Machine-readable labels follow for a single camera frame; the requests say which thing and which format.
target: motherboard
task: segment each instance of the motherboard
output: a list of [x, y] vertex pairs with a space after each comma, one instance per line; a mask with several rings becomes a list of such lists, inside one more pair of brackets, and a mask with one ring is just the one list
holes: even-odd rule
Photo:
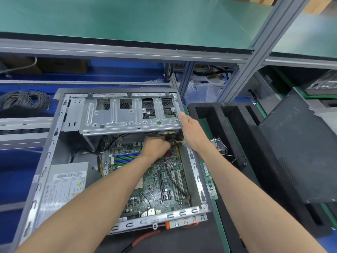
[[[136, 158], [141, 153], [142, 146], [143, 142], [111, 146], [108, 172], [113, 172]], [[125, 205], [121, 219], [151, 216], [190, 206], [179, 149], [173, 145], [147, 169]]]

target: bundle of gray cables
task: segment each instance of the bundle of gray cables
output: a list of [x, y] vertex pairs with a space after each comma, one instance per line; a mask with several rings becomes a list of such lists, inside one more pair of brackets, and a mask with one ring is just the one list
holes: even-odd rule
[[44, 111], [49, 109], [51, 99], [41, 91], [24, 92], [22, 90], [11, 91], [0, 96], [0, 109], [12, 106], [22, 106], [28, 109]]

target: person's right arm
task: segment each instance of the person's right arm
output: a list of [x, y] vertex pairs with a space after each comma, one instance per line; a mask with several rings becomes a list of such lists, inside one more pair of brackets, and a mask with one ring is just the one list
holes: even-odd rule
[[180, 113], [184, 138], [203, 158], [250, 253], [326, 253], [285, 209], [230, 164], [197, 120]]

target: person's left hand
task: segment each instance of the person's left hand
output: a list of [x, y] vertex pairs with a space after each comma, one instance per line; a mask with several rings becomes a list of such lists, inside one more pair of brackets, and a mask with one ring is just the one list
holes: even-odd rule
[[152, 162], [155, 162], [162, 157], [170, 147], [171, 144], [165, 140], [165, 137], [145, 138], [141, 156], [146, 156], [152, 160]]

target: hand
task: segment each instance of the hand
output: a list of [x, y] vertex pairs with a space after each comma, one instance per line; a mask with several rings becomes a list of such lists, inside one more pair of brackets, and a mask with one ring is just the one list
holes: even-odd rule
[[163, 157], [170, 147], [171, 144], [165, 141], [165, 137], [145, 138], [141, 156], [146, 156], [154, 163], [157, 159]]
[[183, 125], [184, 138], [188, 145], [195, 150], [199, 155], [202, 155], [203, 150], [212, 143], [207, 138], [203, 128], [199, 122], [184, 112], [180, 112], [179, 119]]

